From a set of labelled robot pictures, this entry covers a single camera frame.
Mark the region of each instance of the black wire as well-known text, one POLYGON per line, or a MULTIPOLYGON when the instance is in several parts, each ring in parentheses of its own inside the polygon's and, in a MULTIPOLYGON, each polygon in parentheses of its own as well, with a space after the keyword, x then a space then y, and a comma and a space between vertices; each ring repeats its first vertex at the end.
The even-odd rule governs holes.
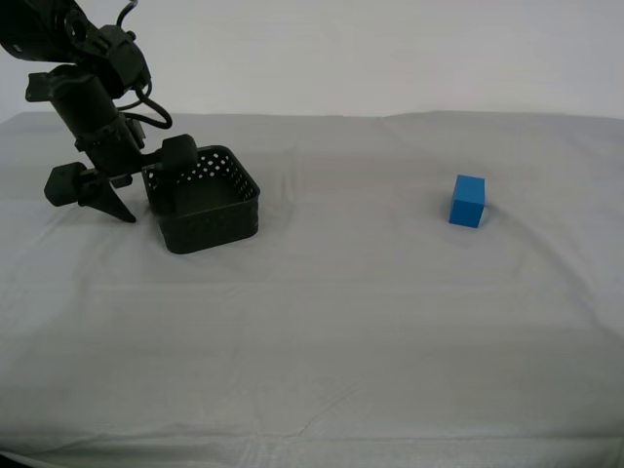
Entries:
MULTIPOLYGON (((145 97, 149 98, 151 94, 152 94, 152 82, 150 81, 147 84, 147 92, 145 93, 145 97)), ((117 107, 117 110, 120 112, 123 112, 125 110, 130 110, 130 109, 134 109, 135 107, 139 107, 141 104, 143 104, 143 101, 139 99, 133 102, 132 104, 122 105, 121 107, 117 107)))
POLYGON ((138 5, 138 0, 130 0, 130 3, 124 7, 124 9, 119 14, 119 17, 117 17, 117 25, 119 27, 121 27, 121 25, 124 23, 124 19, 126 18, 128 13, 131 12, 134 8, 136 8, 137 5, 138 5))
POLYGON ((172 116, 169 114, 169 112, 165 110, 164 107, 147 97, 142 90, 135 90, 135 92, 138 100, 140 100, 141 103, 145 104, 150 109, 156 111, 158 115, 165 119, 165 122, 158 122, 157 120, 150 119, 149 117, 145 117, 144 115, 133 114, 131 112, 125 112, 124 115, 126 117, 128 117, 129 119, 138 120, 139 122, 143 122, 147 125, 151 125, 152 127, 163 130, 170 129, 174 125, 174 119, 172 119, 172 116))

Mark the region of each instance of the perforated basket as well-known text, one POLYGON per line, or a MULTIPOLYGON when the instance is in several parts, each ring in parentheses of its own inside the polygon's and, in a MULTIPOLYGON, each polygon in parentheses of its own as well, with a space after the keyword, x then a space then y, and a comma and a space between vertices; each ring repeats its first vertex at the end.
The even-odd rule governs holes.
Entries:
POLYGON ((190 254, 252 237, 258 229, 260 189, 224 146, 198 150, 197 168, 164 179, 143 172, 152 212, 167 248, 190 254))

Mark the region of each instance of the white wall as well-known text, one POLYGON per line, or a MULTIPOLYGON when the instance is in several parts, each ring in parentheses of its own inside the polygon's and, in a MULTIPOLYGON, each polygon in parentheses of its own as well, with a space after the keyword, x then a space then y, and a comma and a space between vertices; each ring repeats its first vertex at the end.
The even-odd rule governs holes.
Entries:
MULTIPOLYGON (((125 4, 79 3, 96 24, 125 4)), ((622 24, 622 0, 142 0, 126 22, 172 111, 615 117, 622 24)), ((0 118, 41 108, 26 72, 51 67, 0 57, 0 118)))

